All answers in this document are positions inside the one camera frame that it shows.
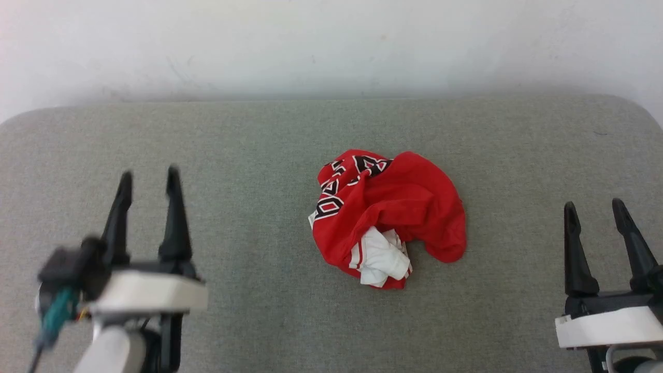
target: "teal connector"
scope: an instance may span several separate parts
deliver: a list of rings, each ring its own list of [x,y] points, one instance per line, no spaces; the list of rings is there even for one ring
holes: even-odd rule
[[[71,287],[65,287],[55,296],[53,304],[42,319],[39,336],[35,341],[37,348],[50,349],[58,340],[64,324],[76,316],[78,306],[78,292]]]

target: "white wall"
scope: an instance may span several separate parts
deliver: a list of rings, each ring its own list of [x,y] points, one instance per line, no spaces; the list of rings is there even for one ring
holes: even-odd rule
[[[46,106],[599,92],[663,123],[661,0],[0,0],[0,121]]]

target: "gray fabric surface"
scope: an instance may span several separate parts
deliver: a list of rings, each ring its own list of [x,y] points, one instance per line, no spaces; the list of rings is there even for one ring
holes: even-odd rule
[[[210,308],[184,323],[182,372],[583,372],[560,350],[562,208],[573,200],[602,289],[629,270],[621,197],[663,259],[663,131],[609,96],[125,104],[30,112],[0,126],[0,371],[22,372],[38,328],[35,275],[56,244],[103,230],[135,173],[134,258],[164,230],[166,168],[182,171]],[[412,150],[454,181],[468,248],[443,264],[410,245],[404,291],[325,264],[307,215],[319,168],[349,148]],[[68,372],[89,325],[41,372]]]

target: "white cloth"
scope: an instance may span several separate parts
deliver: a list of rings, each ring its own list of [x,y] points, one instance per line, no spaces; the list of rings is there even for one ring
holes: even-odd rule
[[[388,277],[400,280],[412,272],[405,243],[394,230],[380,233],[370,227],[351,253],[350,268],[361,272],[362,285],[382,287]]]

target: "red fabric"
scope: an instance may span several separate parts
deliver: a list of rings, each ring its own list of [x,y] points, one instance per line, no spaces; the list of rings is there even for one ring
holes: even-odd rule
[[[348,150],[318,174],[323,190],[316,207],[313,237],[324,259],[345,273],[351,249],[372,226],[395,229],[403,241],[422,240],[426,251],[445,263],[465,252],[465,210],[451,180],[433,163],[412,152],[393,160]],[[402,289],[405,278],[389,278],[382,289]]]

